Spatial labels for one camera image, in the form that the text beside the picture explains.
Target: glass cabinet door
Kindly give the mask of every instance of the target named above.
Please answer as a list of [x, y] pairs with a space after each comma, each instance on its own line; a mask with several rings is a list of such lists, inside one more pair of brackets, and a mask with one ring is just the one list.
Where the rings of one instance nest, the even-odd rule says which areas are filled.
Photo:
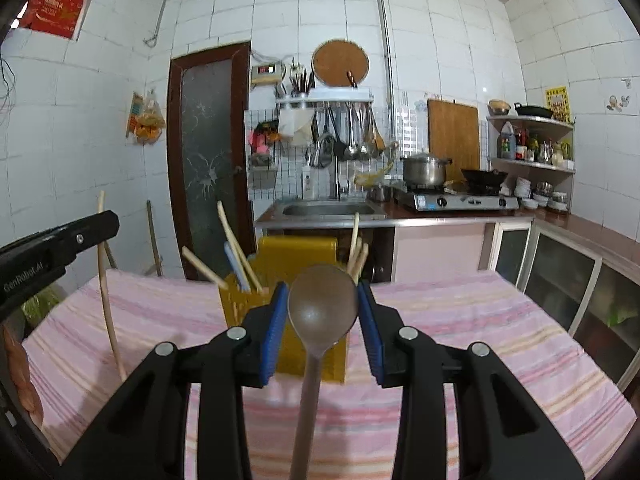
[[513, 285], [516, 284], [522, 267], [524, 251], [527, 248], [529, 229], [502, 231], [500, 252], [495, 264], [495, 271]]
[[540, 233], [524, 293], [568, 331], [594, 266], [594, 258]]
[[618, 382], [640, 348], [640, 286], [602, 264], [575, 340]]

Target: metal screw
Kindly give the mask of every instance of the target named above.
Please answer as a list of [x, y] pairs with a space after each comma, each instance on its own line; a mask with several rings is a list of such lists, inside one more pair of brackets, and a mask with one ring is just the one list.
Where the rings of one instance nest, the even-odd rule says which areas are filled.
[[487, 357], [491, 350], [484, 343], [473, 343], [471, 345], [471, 351], [478, 357]]
[[398, 333], [402, 339], [409, 341], [418, 337], [418, 331], [412, 326], [403, 326]]
[[171, 355], [174, 352], [174, 346], [171, 343], [160, 343], [156, 345], [156, 354], [161, 356]]
[[244, 336], [246, 336], [246, 330], [241, 326], [233, 326], [226, 331], [226, 336], [234, 341], [240, 341]]

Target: yellow utensil holder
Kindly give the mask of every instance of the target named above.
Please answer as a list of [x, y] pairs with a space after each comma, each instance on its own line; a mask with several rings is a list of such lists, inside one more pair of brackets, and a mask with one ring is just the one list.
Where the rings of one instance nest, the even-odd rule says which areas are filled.
[[[227, 326], [239, 325], [249, 310], [271, 301], [271, 295], [279, 282], [290, 285], [295, 277], [309, 266], [318, 264], [337, 265], [337, 240], [335, 238], [299, 237], [274, 235], [258, 242], [258, 253], [250, 261], [264, 290], [243, 292], [234, 273], [225, 281], [228, 290], [220, 290], [220, 300]], [[347, 364], [347, 338], [343, 337], [322, 359], [322, 380], [344, 382]], [[305, 372], [306, 352], [289, 319], [285, 325], [280, 344], [276, 371], [302, 376]]]

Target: electrical box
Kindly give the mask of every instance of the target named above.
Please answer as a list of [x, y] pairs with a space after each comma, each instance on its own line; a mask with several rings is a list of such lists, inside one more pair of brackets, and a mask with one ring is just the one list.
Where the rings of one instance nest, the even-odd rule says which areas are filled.
[[280, 62], [251, 67], [252, 85], [277, 85], [282, 82], [286, 69]]

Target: spoon handle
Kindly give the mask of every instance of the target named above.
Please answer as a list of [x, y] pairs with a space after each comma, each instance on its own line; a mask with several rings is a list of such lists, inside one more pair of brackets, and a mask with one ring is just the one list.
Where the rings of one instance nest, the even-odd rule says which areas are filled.
[[321, 371], [322, 361], [307, 353], [305, 378], [302, 383], [302, 395], [300, 396], [300, 414], [298, 415], [296, 439], [293, 444], [289, 480], [306, 480], [311, 457], [311, 446], [314, 440], [314, 428], [316, 427]]

